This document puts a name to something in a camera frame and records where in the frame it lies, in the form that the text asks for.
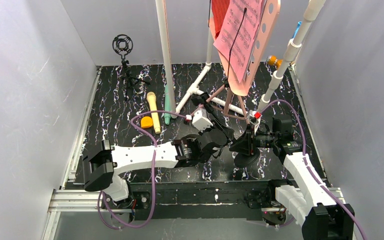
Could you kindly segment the black round-base mic stand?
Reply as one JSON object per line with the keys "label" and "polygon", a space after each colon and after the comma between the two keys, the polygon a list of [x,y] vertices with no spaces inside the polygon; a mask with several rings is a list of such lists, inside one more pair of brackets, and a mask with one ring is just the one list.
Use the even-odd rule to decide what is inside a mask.
{"label": "black round-base mic stand", "polygon": [[[191,101],[192,101],[193,105],[195,105],[197,107],[196,110],[205,109],[207,111],[207,116],[211,120],[211,122],[213,123],[213,126],[215,124],[220,124],[220,125],[225,126],[222,123],[221,118],[217,115],[216,108],[211,103],[207,102],[209,97],[210,96],[207,93],[203,93],[201,95],[192,96]],[[248,120],[246,121],[246,129],[250,129],[253,131],[253,138],[254,138],[254,136],[255,136],[254,130],[253,130],[253,128],[252,128],[252,126]],[[202,131],[199,131],[199,136],[196,138],[196,140],[197,140],[198,145],[201,148],[201,152],[202,152]],[[212,155],[210,155],[210,154],[206,154],[206,153],[202,152],[201,157],[200,157],[200,161],[206,162],[209,160],[209,158],[211,156]],[[259,157],[260,157],[260,150],[257,147],[254,147],[254,155],[250,155],[250,156],[246,156],[244,154],[236,152],[236,156],[234,158],[234,165],[237,168],[244,168],[244,167],[254,163],[255,161],[257,161],[259,159]]]}

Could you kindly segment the pink sheet music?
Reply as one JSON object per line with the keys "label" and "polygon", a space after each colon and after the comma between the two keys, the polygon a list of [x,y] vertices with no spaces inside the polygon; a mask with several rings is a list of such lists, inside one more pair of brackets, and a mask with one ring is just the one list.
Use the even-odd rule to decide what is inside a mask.
{"label": "pink sheet music", "polygon": [[215,48],[228,60],[229,73],[244,80],[260,26],[264,0],[231,0]]}

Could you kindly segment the black tripod shock mount stand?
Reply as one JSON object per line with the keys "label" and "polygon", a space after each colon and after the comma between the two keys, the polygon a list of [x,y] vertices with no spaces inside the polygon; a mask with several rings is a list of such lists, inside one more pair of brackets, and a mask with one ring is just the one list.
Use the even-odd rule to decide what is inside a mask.
{"label": "black tripod shock mount stand", "polygon": [[126,34],[119,34],[114,37],[112,40],[112,49],[114,52],[120,56],[121,66],[122,66],[122,80],[125,81],[125,93],[124,101],[129,101],[135,92],[135,87],[139,83],[144,83],[149,86],[151,83],[147,80],[143,80],[137,77],[134,77],[131,73],[129,64],[130,62],[126,60],[126,56],[129,55],[133,50],[133,40]]}

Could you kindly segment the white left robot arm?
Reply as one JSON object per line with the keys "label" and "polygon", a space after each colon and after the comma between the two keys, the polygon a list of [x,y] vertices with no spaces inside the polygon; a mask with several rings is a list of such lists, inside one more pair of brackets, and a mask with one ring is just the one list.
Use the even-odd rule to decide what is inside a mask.
{"label": "white left robot arm", "polygon": [[199,134],[157,146],[123,147],[102,140],[83,154],[84,190],[103,191],[116,201],[129,198],[129,185],[120,174],[151,168],[187,168],[207,162],[234,139],[234,130],[215,124]]}

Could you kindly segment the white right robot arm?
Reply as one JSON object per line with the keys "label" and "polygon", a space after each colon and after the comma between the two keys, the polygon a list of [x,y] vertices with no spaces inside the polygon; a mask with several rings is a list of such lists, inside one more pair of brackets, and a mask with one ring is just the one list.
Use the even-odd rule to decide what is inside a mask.
{"label": "white right robot arm", "polygon": [[244,133],[233,140],[234,164],[244,168],[259,158],[261,148],[271,148],[292,174],[287,179],[270,180],[262,200],[276,201],[296,220],[305,240],[351,240],[354,236],[354,210],[327,189],[307,159],[302,144],[294,140],[292,120],[288,115],[273,117],[272,128],[259,130],[260,113],[252,112]]}

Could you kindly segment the orange tape measure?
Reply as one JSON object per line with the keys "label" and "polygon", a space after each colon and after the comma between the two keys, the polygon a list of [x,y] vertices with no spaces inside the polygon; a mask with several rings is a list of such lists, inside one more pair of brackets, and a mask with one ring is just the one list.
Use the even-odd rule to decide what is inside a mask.
{"label": "orange tape measure", "polygon": [[144,116],[140,120],[140,127],[142,129],[149,129],[154,126],[154,122],[151,116]]}

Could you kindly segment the orange microphone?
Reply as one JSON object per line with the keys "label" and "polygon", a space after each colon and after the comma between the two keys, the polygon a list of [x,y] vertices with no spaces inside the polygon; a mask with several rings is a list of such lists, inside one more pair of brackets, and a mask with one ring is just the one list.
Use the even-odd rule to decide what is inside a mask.
{"label": "orange microphone", "polygon": [[266,63],[269,66],[275,67],[276,70],[281,66],[282,62],[283,60],[280,58],[277,58],[275,55],[269,55],[266,59]]}

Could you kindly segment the blue tube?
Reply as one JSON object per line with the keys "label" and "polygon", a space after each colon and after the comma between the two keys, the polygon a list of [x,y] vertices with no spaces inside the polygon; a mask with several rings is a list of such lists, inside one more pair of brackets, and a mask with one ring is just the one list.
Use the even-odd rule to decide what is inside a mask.
{"label": "blue tube", "polygon": [[297,35],[297,33],[298,33],[299,29],[300,29],[301,24],[302,24],[302,21],[299,21],[299,22],[297,23],[296,29],[295,29],[295,31],[294,31],[294,33],[293,33],[293,35],[292,35],[292,38],[293,38],[293,39],[296,37],[296,35]]}

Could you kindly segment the red folder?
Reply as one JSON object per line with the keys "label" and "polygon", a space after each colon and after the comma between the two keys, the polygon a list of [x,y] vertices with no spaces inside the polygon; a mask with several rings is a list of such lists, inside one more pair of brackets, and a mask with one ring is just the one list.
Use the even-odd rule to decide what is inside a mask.
{"label": "red folder", "polygon": [[220,34],[220,31],[224,22],[224,18],[229,8],[229,4],[230,4],[230,0],[212,0],[211,1],[211,10],[213,13],[215,38],[217,38]]}

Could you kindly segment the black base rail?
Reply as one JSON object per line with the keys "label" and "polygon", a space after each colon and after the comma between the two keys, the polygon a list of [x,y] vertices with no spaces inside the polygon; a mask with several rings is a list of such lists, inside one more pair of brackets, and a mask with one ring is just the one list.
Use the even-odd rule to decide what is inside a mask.
{"label": "black base rail", "polygon": [[294,180],[163,182],[156,184],[152,219],[261,220],[265,212],[279,212],[275,187]]}

